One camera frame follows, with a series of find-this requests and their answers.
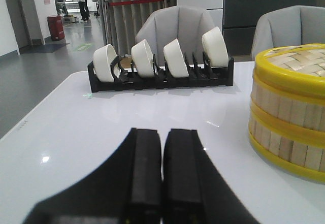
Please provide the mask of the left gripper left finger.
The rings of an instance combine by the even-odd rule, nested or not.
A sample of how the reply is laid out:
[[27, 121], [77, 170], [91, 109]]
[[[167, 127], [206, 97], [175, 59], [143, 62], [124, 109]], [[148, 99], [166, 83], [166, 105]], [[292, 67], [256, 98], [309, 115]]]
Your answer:
[[24, 223], [160, 223], [161, 184], [157, 131], [132, 128], [104, 163], [38, 202]]

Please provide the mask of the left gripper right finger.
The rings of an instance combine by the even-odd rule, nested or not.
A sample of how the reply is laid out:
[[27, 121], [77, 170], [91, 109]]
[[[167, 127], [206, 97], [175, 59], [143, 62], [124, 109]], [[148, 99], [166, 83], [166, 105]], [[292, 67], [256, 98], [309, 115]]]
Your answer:
[[215, 168], [196, 130], [170, 130], [163, 172], [164, 223], [258, 222]]

